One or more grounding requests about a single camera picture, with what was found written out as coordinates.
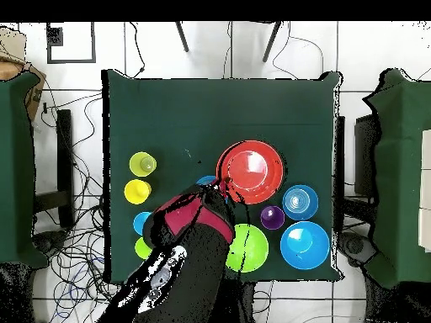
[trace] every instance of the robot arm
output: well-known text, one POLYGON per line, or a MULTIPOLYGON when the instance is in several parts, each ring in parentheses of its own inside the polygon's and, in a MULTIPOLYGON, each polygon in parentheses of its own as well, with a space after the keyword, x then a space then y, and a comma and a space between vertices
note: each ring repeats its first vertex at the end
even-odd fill
POLYGON ((152 254, 97 323, 207 323, 234 237, 225 195, 194 185, 153 212, 143 234, 152 254))

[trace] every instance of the purple cup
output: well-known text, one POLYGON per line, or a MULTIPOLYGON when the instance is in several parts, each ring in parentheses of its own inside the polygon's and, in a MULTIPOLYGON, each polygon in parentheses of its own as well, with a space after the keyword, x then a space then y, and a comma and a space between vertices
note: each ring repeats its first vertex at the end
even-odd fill
POLYGON ((262 210, 260 221, 266 229, 279 229, 285 222, 285 212, 276 205, 269 205, 262 210))

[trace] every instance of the small table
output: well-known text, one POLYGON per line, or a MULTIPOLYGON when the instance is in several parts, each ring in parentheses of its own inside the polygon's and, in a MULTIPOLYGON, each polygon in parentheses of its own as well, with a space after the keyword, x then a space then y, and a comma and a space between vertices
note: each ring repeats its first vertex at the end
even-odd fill
MULTIPOLYGON (((200 177, 216 174, 223 151, 241 140, 272 145, 285 160, 285 177, 269 200, 249 205, 251 223, 269 241, 269 255, 258 270, 242 274, 243 281, 331 280, 340 278, 331 257, 312 270, 288 265, 279 249, 281 235, 294 223, 286 216, 278 230, 266 230, 260 212, 269 204, 281 206, 290 186, 304 183, 315 189, 319 209, 310 221, 331 237, 333 207, 333 91, 339 75, 320 81, 291 80, 131 80, 115 71, 102 71, 104 101, 105 263, 113 283, 124 281, 140 264, 135 253, 139 236, 133 219, 153 211, 200 177), (157 159, 157 170, 143 178, 152 186, 144 204, 126 201, 124 187, 135 179, 129 169, 138 151, 157 159)), ((247 222, 243 206, 236 222, 247 222)))

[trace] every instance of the plastic cup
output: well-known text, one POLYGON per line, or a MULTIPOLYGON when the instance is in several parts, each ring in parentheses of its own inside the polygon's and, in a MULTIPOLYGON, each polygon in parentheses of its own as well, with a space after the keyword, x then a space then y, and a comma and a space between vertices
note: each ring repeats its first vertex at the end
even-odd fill
POLYGON ((142 212, 139 213, 134 219, 133 219, 133 229, 136 233, 138 233, 140 236, 142 235, 142 229, 144 228, 144 224, 146 222, 146 219, 151 215, 152 212, 142 212))
POLYGON ((269 205, 262 210, 260 221, 266 229, 279 229, 285 222, 285 212, 275 205, 269 205))
POLYGON ((129 168, 137 177, 148 176, 156 167, 156 159, 146 152, 137 152, 129 161, 129 168))
POLYGON ((152 249, 144 242, 144 238, 141 237, 136 241, 135 252, 138 257, 146 260, 150 256, 152 249))
POLYGON ((213 182, 215 179, 217 179, 216 176, 203 176, 196 182, 196 184, 206 186, 206 185, 210 184, 211 182, 213 182))
POLYGON ((150 183, 132 179, 125 185, 125 198, 132 204, 144 203, 152 192, 150 183))
POLYGON ((309 220, 318 206, 314 189, 303 184, 290 187, 283 196, 283 210, 293 220, 309 220))

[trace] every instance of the blue bowl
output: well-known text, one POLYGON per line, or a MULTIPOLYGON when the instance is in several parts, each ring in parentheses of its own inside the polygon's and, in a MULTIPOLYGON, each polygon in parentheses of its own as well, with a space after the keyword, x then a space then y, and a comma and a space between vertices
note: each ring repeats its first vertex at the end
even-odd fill
POLYGON ((319 206, 319 199, 311 187, 298 184, 290 187, 283 196, 283 211, 292 220, 309 220, 319 206))
POLYGON ((299 270, 311 270, 327 259, 329 237, 320 225, 302 221, 285 230, 279 247, 289 265, 299 270))
POLYGON ((206 186, 207 184, 210 184, 211 182, 213 182, 215 179, 217 179, 216 176, 203 176, 196 183, 206 186))

